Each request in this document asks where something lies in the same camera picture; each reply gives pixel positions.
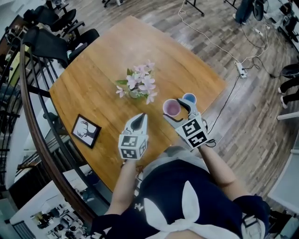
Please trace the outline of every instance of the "picture frame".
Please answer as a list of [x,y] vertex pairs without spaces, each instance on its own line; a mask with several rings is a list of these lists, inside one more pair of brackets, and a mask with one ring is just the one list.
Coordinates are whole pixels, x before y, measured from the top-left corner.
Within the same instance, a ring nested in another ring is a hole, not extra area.
[[71,134],[89,148],[93,148],[101,129],[100,126],[91,122],[83,115],[78,114]]

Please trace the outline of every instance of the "deer silhouette picture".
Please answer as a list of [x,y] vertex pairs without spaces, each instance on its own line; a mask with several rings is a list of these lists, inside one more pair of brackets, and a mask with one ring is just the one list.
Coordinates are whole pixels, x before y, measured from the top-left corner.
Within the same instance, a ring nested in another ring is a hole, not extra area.
[[91,132],[88,131],[88,122],[87,122],[87,121],[81,121],[81,124],[86,125],[86,129],[85,129],[85,130],[86,130],[86,133],[82,134],[82,133],[80,133],[80,132],[77,130],[77,135],[78,135],[80,138],[87,137],[87,136],[89,136],[89,137],[91,137],[91,138],[94,138],[94,137],[96,136],[97,130],[94,130],[93,133],[91,133]]

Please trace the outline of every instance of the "blue cup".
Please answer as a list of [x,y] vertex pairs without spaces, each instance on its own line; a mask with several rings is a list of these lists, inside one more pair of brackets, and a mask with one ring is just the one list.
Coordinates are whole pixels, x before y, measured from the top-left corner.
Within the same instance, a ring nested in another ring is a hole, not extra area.
[[197,102],[196,96],[192,93],[186,93],[185,95],[183,95],[183,99],[189,100],[194,104],[196,104]]

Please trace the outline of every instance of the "white bow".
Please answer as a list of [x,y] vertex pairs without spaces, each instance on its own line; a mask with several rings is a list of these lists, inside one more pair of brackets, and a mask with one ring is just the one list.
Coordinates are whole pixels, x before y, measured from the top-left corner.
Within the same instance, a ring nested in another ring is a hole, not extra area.
[[148,224],[157,230],[157,234],[147,239],[164,239],[171,232],[190,230],[206,239],[239,239],[231,231],[214,225],[200,225],[195,222],[199,218],[199,202],[194,188],[187,181],[182,196],[182,209],[185,218],[178,219],[171,225],[167,224],[165,217],[158,207],[149,199],[144,199],[144,210]]

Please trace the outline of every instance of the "navy blue shirt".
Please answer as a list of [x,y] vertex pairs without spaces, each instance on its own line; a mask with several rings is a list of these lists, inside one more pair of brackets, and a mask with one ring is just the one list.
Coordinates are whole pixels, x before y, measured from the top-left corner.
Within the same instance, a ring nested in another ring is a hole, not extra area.
[[175,160],[153,170],[141,183],[139,195],[121,215],[104,215],[93,221],[92,230],[103,235],[103,230],[112,227],[106,239],[144,239],[159,231],[146,221],[144,210],[135,209],[148,198],[160,209],[168,224],[184,218],[182,193],[189,181],[194,188],[200,207],[196,223],[215,225],[230,230],[242,238],[242,213],[255,215],[262,220],[268,231],[268,215],[264,202],[258,196],[242,196],[231,201],[215,184],[205,170],[182,160]]

